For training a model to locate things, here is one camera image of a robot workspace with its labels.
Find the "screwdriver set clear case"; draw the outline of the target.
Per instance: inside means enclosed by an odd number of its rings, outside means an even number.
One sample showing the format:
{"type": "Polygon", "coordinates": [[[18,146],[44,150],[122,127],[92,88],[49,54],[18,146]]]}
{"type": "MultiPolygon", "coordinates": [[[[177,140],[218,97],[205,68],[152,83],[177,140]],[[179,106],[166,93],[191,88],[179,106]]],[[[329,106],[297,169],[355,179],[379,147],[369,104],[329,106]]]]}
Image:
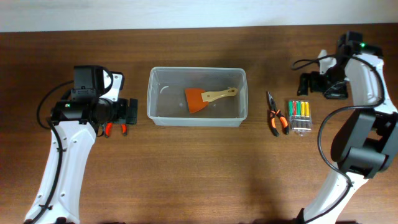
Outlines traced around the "screwdriver set clear case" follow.
{"type": "Polygon", "coordinates": [[[299,136],[304,136],[312,130],[313,123],[308,101],[289,100],[288,110],[291,131],[299,136]]]}

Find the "orange scraper wooden handle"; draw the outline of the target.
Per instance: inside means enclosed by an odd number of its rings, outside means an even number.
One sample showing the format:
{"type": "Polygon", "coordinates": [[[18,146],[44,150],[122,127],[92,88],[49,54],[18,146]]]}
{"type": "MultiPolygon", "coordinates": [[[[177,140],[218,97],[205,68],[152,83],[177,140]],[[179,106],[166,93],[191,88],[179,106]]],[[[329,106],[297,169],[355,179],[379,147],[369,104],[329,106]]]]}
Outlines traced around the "orange scraper wooden handle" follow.
{"type": "Polygon", "coordinates": [[[190,114],[199,112],[209,103],[227,96],[235,96],[238,92],[237,88],[228,88],[222,91],[205,91],[200,88],[185,89],[185,96],[190,114]]]}

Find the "orange black needle-nose pliers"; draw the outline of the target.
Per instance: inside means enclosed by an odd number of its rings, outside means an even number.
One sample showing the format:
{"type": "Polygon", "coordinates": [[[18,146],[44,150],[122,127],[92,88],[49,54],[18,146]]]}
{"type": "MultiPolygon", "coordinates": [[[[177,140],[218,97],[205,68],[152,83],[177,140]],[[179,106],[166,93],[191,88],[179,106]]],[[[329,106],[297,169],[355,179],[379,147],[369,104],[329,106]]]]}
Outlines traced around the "orange black needle-nose pliers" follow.
{"type": "Polygon", "coordinates": [[[271,130],[272,134],[275,137],[279,136],[279,132],[275,125],[275,119],[278,118],[280,120],[280,122],[282,123],[283,133],[288,135],[289,134],[289,124],[288,124],[286,117],[282,114],[281,110],[277,109],[275,100],[269,91],[267,92],[267,97],[268,97],[268,103],[269,103],[269,107],[270,107],[270,110],[268,113],[268,118],[269,118],[270,130],[271,130]]]}

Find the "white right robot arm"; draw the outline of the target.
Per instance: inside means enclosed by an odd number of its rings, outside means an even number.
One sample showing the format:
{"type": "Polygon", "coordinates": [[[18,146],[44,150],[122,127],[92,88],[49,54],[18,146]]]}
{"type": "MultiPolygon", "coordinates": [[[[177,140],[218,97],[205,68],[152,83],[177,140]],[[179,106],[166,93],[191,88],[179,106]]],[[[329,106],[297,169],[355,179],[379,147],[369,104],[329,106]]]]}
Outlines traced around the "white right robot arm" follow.
{"type": "Polygon", "coordinates": [[[294,223],[338,223],[354,193],[377,173],[388,169],[397,155],[397,108],[383,76],[383,52],[349,31],[337,41],[336,52],[322,50],[316,59],[301,59],[302,67],[317,64],[317,72],[300,77],[298,95],[319,92],[329,100],[352,97],[353,105],[332,111],[320,125],[319,153],[330,172],[317,197],[302,208],[294,223]],[[326,158],[322,134],[326,122],[340,112],[352,114],[337,132],[326,158]]]}

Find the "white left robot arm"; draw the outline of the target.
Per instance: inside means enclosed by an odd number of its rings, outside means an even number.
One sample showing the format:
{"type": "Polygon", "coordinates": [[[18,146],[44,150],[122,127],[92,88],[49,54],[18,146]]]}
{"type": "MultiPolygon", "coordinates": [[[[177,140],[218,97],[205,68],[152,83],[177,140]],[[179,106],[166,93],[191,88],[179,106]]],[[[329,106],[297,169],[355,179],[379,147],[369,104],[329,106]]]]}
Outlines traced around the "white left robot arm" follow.
{"type": "Polygon", "coordinates": [[[25,223],[79,223],[81,186],[96,138],[114,125],[123,136],[137,122],[137,100],[120,98],[125,77],[99,65],[76,65],[74,78],[47,118],[49,157],[25,223]]]}

